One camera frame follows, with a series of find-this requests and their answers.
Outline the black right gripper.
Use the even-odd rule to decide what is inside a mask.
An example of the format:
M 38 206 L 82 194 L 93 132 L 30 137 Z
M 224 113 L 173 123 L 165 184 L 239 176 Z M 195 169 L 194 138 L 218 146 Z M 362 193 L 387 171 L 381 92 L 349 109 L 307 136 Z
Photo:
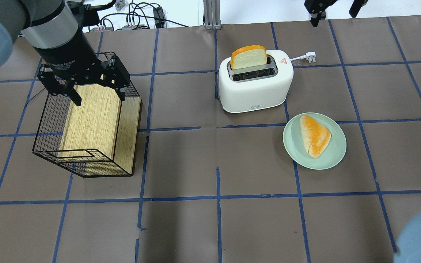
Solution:
M 316 28 L 319 24 L 319 21 L 323 18 L 322 12 L 324 12 L 328 7 L 334 5 L 337 0 L 305 0 L 304 6 L 306 10 L 311 14 L 310 23 Z M 349 14 L 352 18 L 358 16 L 361 8 L 368 3 L 368 0 L 354 0 L 350 9 Z

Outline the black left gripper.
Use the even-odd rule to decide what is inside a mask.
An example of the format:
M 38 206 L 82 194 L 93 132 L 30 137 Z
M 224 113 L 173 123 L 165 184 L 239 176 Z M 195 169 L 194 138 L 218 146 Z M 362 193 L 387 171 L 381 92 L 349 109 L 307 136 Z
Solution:
M 95 53 L 82 31 L 60 47 L 37 51 L 45 61 L 37 78 L 50 95 L 69 97 L 75 106 L 81 106 L 75 86 L 99 84 L 114 90 L 120 101 L 125 100 L 130 86 L 126 67 L 115 52 Z

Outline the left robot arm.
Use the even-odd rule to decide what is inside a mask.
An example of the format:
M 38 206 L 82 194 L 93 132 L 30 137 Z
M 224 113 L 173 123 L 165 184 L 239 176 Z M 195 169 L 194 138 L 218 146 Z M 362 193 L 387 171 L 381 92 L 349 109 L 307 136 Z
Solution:
M 100 21 L 98 11 L 115 1 L 85 5 L 83 1 L 0 0 L 0 67 L 10 58 L 13 44 L 23 35 L 45 61 L 37 78 L 53 96 L 69 97 L 81 105 L 76 85 L 99 84 L 125 100 L 130 75 L 114 52 L 101 61 L 83 33 Z

